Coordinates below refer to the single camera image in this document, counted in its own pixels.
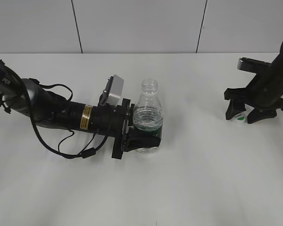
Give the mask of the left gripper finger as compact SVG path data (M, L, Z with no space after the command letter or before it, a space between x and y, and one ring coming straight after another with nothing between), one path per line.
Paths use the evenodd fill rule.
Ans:
M130 127L125 136L124 152L140 148L159 147L160 142L161 128L153 131L144 131L136 127Z

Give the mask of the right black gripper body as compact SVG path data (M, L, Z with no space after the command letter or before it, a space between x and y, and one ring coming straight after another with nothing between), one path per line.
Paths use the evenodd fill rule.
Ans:
M250 99L246 88L235 88L235 89L227 88L224 92L224 98L225 100L234 99L234 100L242 101L245 103L245 105L249 105L257 110L265 111L265 110L280 109L281 111L283 111L283 98L279 98L268 107L261 107L258 104L255 104L255 102Z

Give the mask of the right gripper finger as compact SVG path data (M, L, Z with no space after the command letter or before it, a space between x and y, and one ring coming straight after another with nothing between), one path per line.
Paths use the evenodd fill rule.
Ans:
M265 119L272 119L277 116L276 110L257 110L253 109L247 116L247 123L253 124L255 122L265 120Z
M225 112L225 118L226 120L231 120L234 116L244 111L246 111L244 102L230 99L229 106Z

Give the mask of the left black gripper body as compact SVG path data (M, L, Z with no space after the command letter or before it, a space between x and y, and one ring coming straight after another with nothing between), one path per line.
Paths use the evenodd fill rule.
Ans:
M91 132L103 135L104 139L95 148L100 150L108 137L114 138L112 158L121 159L125 151L127 132L133 124L133 107L130 99L124 98L121 105L98 105L92 108Z

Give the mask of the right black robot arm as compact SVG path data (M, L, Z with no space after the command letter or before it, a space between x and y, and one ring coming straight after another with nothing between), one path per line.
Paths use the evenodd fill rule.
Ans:
M246 105L253 107L247 116L248 124L275 118L276 110L283 111L283 41L279 54L271 63L242 57L237 68L255 76L244 88L225 90L224 98L229 101L225 112L227 120L246 111Z

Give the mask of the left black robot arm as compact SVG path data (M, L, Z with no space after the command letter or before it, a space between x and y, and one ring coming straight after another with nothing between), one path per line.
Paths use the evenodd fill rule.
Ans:
M36 79L22 79L0 60L0 107L30 118L38 139L39 127L91 133L112 137L112 157L121 159L124 152L158 147L161 131L147 132L133 124L134 104L121 98L124 80L109 77L96 106L72 101L51 91Z

